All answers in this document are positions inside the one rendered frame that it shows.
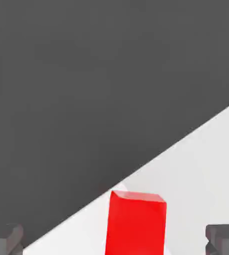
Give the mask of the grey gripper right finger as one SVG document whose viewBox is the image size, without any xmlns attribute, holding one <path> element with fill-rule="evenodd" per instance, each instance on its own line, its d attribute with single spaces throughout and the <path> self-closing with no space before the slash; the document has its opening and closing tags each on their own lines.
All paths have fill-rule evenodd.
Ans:
<svg viewBox="0 0 229 255">
<path fill-rule="evenodd" d="M 206 226 L 206 255 L 229 255 L 229 224 Z"/>
</svg>

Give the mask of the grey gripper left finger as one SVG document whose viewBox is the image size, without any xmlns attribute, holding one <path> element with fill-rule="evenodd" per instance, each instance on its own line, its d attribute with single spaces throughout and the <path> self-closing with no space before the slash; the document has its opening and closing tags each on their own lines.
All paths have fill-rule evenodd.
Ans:
<svg viewBox="0 0 229 255">
<path fill-rule="evenodd" d="M 22 238 L 20 224 L 0 224 L 0 255 L 23 255 Z"/>
</svg>

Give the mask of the small red cube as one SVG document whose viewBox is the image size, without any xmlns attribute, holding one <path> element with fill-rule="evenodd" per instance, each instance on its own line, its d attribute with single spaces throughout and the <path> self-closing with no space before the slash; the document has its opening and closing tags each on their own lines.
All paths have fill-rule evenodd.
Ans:
<svg viewBox="0 0 229 255">
<path fill-rule="evenodd" d="M 166 213 L 158 194 L 111 191 L 105 255 L 164 255 Z"/>
</svg>

